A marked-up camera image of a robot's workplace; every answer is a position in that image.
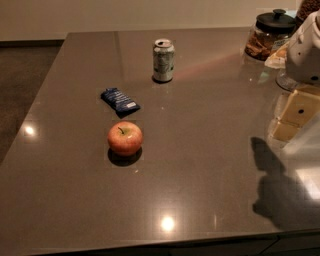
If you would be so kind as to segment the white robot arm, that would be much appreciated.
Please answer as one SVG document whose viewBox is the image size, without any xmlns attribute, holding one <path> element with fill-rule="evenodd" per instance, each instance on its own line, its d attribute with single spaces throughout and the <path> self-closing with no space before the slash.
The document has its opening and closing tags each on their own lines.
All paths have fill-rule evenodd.
<svg viewBox="0 0 320 256">
<path fill-rule="evenodd" d="M 276 83 L 289 96 L 271 136 L 288 142 L 320 111 L 320 10 L 311 13 L 289 41 Z"/>
</svg>

